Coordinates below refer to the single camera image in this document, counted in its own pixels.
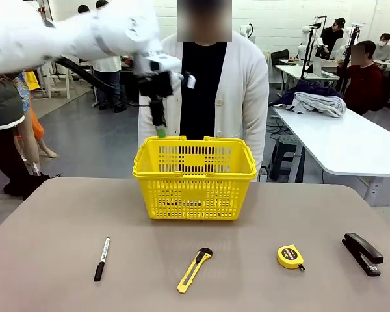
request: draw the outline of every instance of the black stool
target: black stool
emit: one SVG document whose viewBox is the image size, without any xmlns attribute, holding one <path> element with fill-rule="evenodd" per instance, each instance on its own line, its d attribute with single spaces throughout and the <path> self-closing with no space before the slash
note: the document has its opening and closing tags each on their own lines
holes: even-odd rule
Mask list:
<svg viewBox="0 0 390 312">
<path fill-rule="evenodd" d="M 294 153 L 296 151 L 297 139 L 293 135 L 280 135 L 274 145 L 272 160 L 268 166 L 270 169 L 269 178 L 273 181 L 277 181 L 279 175 L 288 176 L 291 172 L 290 168 L 282 168 L 281 163 L 283 161 L 293 162 L 293 157 L 285 157 L 286 153 Z M 296 175 L 295 182 L 302 183 L 304 181 L 304 167 L 305 167 L 305 152 L 306 149 L 302 148 L 302 156 L 300 157 L 298 174 Z"/>
</svg>

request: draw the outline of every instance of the gray shirt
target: gray shirt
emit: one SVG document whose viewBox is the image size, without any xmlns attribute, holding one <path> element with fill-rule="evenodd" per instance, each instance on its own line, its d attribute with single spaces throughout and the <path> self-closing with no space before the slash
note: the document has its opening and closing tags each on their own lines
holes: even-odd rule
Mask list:
<svg viewBox="0 0 390 312">
<path fill-rule="evenodd" d="M 372 56 L 373 60 L 390 60 L 390 45 L 386 44 L 383 47 L 376 45 L 376 52 Z"/>
</svg>

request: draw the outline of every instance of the yellow plastic shopping basket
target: yellow plastic shopping basket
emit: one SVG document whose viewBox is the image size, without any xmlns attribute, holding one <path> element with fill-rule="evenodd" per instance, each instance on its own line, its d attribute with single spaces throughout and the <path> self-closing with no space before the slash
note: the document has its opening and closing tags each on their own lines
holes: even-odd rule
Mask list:
<svg viewBox="0 0 390 312">
<path fill-rule="evenodd" d="M 237 138 L 148 138 L 133 167 L 152 219 L 235 220 L 256 174 Z"/>
</svg>

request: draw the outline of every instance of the white shirt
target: white shirt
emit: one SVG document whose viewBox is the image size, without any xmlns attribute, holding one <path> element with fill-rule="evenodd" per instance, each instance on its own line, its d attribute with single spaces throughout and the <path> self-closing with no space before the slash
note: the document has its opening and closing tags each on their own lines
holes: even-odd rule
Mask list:
<svg viewBox="0 0 390 312">
<path fill-rule="evenodd" d="M 182 42 L 176 35 L 162 41 L 166 54 L 182 60 Z M 233 32 L 228 42 L 220 83 L 215 100 L 215 136 L 242 138 L 250 147 L 257 169 L 263 161 L 268 109 L 268 66 L 263 52 L 249 39 Z M 148 98 L 140 96 L 140 105 Z M 167 135 L 179 136 L 181 125 L 182 92 L 178 88 L 163 101 Z M 140 107 L 138 118 L 139 146 L 156 131 L 149 107 Z"/>
<path fill-rule="evenodd" d="M 118 72 L 122 68 L 120 57 L 107 57 L 101 60 L 93 60 L 92 67 L 94 70 L 103 73 Z"/>
</svg>

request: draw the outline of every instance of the basket rim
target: basket rim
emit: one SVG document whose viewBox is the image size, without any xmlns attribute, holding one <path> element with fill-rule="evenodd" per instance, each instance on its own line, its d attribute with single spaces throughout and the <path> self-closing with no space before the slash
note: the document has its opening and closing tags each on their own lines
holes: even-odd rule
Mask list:
<svg viewBox="0 0 390 312">
<path fill-rule="evenodd" d="M 144 146 L 154 140 L 162 140 L 162 141 L 189 141 L 189 142 L 201 142 L 201 141 L 220 141 L 220 142 L 239 142 L 242 144 L 243 150 L 246 153 L 247 158 L 250 160 L 251 172 L 250 173 L 220 173 L 220 172 L 206 172 L 205 175 L 185 175 L 184 172 L 139 172 L 137 171 L 137 163 L 140 160 Z M 187 140 L 185 136 L 168 136 L 166 138 L 158 138 L 157 136 L 151 136 L 143 142 L 143 144 L 139 147 L 136 157 L 134 159 L 133 166 L 133 177 L 139 179 L 191 179 L 191 180 L 203 180 L 203 179 L 219 179 L 219 180 L 252 180 L 257 175 L 257 168 L 255 167 L 255 160 L 252 154 L 252 151 L 247 146 L 244 140 L 240 138 L 212 138 L 209 136 L 205 136 L 203 140 Z"/>
</svg>

